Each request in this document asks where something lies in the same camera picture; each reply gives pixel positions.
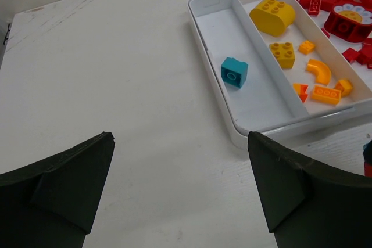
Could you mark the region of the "orange curved lego piece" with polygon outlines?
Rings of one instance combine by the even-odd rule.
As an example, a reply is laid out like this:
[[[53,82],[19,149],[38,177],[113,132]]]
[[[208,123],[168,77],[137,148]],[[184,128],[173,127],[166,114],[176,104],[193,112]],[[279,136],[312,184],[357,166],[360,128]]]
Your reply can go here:
[[[315,82],[322,85],[328,85],[332,79],[330,68],[322,61],[309,59],[306,65],[306,71],[315,76]]]

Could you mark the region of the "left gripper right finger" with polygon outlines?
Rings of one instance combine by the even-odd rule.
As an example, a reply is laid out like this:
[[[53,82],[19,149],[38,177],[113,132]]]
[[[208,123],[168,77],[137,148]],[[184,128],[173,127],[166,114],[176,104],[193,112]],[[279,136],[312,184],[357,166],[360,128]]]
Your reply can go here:
[[[259,132],[248,152],[278,247],[371,247],[371,178],[280,145]]]

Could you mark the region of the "teal duplo brick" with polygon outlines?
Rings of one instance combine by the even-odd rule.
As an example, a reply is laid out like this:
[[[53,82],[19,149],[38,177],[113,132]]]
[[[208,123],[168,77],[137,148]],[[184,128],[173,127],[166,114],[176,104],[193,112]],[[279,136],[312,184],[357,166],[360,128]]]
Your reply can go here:
[[[233,57],[227,57],[220,66],[222,80],[236,88],[242,88],[248,75],[249,65]]]

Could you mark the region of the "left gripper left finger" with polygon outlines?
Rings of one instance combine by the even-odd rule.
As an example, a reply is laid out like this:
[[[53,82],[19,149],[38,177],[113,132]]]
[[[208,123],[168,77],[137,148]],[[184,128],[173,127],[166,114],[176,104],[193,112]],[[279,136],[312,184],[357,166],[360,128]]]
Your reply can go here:
[[[102,132],[1,174],[1,247],[82,247],[114,149],[113,134]]]

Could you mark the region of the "white three-compartment tray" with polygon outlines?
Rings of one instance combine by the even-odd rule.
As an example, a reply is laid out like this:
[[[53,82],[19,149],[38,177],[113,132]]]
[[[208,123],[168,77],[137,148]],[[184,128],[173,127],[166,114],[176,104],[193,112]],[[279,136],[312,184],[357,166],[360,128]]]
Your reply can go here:
[[[351,44],[323,33],[327,12],[310,16],[296,0],[289,3],[295,22],[277,38],[261,33],[249,12],[262,0],[189,0],[191,27],[209,80],[233,144],[245,149],[248,134],[261,132],[276,141],[345,123],[371,120],[371,70],[349,63],[343,52]],[[304,41],[316,45],[304,55],[298,51]],[[290,42],[295,52],[291,69],[282,69],[269,49],[272,43]],[[242,88],[225,83],[220,66],[227,57],[246,62],[248,75]],[[294,83],[315,85],[306,71],[309,59],[318,59],[332,72],[331,86],[349,80],[354,89],[333,106],[307,98],[301,101]]]

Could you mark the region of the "red lego brick pair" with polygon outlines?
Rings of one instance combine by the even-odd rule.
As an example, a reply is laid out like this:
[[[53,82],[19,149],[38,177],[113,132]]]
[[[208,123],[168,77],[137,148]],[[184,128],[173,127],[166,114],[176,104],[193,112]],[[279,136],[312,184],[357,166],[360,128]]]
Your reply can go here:
[[[318,16],[320,13],[321,0],[310,0],[308,14]]]

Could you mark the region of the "small orange lego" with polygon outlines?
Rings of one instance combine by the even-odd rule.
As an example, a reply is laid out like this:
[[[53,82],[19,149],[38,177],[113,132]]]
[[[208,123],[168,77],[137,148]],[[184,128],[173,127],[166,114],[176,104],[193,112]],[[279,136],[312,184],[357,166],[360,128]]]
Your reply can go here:
[[[299,45],[298,51],[304,55],[308,55],[314,51],[315,47],[316,45],[314,43],[306,40]]]

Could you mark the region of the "orange lego brick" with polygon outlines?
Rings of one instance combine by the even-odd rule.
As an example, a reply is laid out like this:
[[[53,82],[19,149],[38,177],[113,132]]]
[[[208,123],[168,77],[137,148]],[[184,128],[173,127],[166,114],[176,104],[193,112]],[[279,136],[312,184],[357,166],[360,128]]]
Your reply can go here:
[[[282,69],[291,69],[295,63],[295,52],[290,42],[272,43],[269,49]]]
[[[341,100],[341,91],[338,89],[315,85],[310,94],[310,98],[317,102],[337,105]]]

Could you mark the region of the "red flower duplo piece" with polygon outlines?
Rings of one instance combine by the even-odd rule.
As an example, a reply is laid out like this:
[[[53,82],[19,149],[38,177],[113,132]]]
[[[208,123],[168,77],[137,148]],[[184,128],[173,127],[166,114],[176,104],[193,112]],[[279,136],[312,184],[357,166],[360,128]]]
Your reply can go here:
[[[344,41],[363,42],[371,33],[371,9],[341,2],[331,8],[324,28]]]

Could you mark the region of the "yellow duplo brick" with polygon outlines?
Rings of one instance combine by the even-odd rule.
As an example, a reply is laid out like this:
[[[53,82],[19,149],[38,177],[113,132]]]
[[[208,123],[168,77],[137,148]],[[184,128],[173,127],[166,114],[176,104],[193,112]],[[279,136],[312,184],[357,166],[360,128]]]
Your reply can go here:
[[[256,28],[273,37],[283,35],[295,21],[295,9],[284,1],[262,0],[249,13]]]

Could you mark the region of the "teal red yellow duplo stack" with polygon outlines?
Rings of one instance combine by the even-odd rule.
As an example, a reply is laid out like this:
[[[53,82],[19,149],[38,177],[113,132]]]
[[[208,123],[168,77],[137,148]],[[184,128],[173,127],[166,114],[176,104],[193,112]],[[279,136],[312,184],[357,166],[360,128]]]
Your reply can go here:
[[[364,175],[372,177],[372,141],[363,146]]]

